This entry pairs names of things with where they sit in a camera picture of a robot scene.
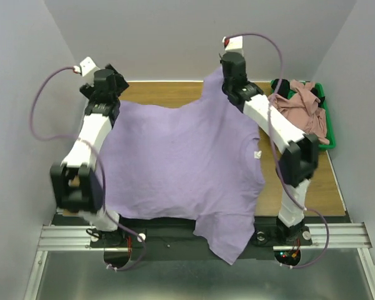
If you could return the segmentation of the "purple t-shirt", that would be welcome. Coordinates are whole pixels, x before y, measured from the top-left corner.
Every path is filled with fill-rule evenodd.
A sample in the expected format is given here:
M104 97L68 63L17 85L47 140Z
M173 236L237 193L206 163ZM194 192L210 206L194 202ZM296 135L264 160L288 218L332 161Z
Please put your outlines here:
M183 218L234 264L254 234L265 180L258 125L228 100L223 72L179 108L123 101L100 158L106 207L129 219Z

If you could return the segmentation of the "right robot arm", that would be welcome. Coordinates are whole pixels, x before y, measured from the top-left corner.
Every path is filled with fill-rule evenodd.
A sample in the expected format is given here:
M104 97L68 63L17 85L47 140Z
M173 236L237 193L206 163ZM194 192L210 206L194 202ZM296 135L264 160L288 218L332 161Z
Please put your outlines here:
M304 224L306 193L318 168L319 141L290 123L273 107L262 90L249 82L246 61L240 52L226 51L221 56L224 77L222 91L229 102L251 118L269 136L282 183L281 208L275 236L283 244L296 239L310 240Z

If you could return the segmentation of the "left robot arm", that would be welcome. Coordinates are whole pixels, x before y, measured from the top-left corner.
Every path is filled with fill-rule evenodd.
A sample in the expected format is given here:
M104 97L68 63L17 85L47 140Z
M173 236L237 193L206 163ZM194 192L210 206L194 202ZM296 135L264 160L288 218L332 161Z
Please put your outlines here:
M56 205L64 214L79 216L91 226L87 234L93 248L115 248L126 241L118 226L119 214L104 205L103 180L95 173L97 154L119 116L119 97L129 84L110 64L96 66L86 57L74 67L85 80L80 87L87 98L81 131L70 152L50 169Z

